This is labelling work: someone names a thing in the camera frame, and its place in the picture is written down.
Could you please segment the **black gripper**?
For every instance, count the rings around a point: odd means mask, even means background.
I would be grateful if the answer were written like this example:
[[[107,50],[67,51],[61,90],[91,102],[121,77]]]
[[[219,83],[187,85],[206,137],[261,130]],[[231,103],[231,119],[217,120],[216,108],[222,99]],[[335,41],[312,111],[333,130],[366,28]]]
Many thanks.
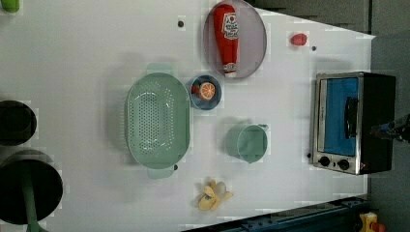
[[[373,126],[370,133],[375,137],[381,139],[394,139],[399,141],[410,141],[410,115],[407,114],[395,122],[389,122],[386,124]]]

